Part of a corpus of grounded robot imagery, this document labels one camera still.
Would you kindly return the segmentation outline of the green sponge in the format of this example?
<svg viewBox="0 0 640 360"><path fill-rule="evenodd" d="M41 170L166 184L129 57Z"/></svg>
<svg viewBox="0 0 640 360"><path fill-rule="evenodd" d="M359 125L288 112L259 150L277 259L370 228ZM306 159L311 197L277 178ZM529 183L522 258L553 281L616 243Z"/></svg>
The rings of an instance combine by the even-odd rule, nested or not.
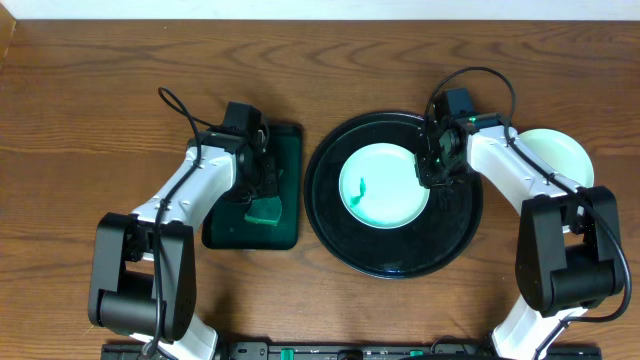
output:
<svg viewBox="0 0 640 360"><path fill-rule="evenodd" d="M278 196L257 198L251 202L244 219L252 224L276 226L282 212L282 202Z"/></svg>

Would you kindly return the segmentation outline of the pale green plate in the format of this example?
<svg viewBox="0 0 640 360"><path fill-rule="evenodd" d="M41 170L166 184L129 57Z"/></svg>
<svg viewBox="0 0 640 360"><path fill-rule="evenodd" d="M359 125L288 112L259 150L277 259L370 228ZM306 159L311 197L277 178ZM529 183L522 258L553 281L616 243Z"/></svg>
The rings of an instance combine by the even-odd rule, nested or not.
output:
<svg viewBox="0 0 640 360"><path fill-rule="evenodd" d="M341 168L338 189L356 220L376 229L395 229L415 220L426 208L430 190L421 186L412 152L391 143L366 145Z"/></svg>
<svg viewBox="0 0 640 360"><path fill-rule="evenodd" d="M573 138L557 130L532 129L520 140L554 170L583 187L594 185L594 168L585 149Z"/></svg>

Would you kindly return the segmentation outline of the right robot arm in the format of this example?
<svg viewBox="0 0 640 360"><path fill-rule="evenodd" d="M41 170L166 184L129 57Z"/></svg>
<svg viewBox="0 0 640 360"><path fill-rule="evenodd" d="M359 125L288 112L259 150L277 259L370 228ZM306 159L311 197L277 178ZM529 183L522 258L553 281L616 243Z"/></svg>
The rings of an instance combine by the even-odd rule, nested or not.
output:
<svg viewBox="0 0 640 360"><path fill-rule="evenodd" d="M498 114L427 118L417 174L427 188L480 174L520 216L518 301L491 333L495 354L542 359L572 323L620 318L632 296L615 196L557 172Z"/></svg>

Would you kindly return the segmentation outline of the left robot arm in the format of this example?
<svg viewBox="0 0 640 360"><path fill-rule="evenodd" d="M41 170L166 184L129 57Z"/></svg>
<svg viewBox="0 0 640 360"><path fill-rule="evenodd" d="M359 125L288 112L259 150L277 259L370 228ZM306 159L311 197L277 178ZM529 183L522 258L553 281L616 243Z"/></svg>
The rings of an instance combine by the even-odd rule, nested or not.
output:
<svg viewBox="0 0 640 360"><path fill-rule="evenodd" d="M275 192L276 148L263 135L202 132L165 185L97 225L88 318L142 342L140 354L212 359L218 334L196 315L194 237L224 197Z"/></svg>

